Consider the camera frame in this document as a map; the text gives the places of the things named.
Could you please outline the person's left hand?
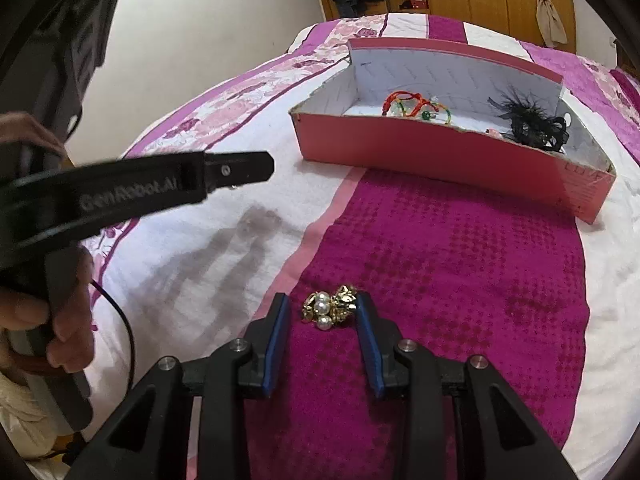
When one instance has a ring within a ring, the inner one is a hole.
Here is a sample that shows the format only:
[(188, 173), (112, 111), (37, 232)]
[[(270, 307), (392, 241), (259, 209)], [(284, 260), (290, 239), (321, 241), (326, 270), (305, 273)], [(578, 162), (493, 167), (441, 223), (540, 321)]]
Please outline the person's left hand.
[(1, 373), (12, 382), (24, 385), (24, 373), (10, 350), (9, 333), (33, 330), (47, 323), (52, 324), (52, 337), (46, 349), (50, 367), (65, 370), (68, 374), (81, 372), (94, 358), (89, 299), (92, 257), (86, 250), (80, 252), (72, 279), (73, 287), (62, 301), (51, 299), (41, 258), (20, 266), (18, 270), (24, 274), (24, 278), (18, 281), (21, 288), (3, 289), (1, 292)]

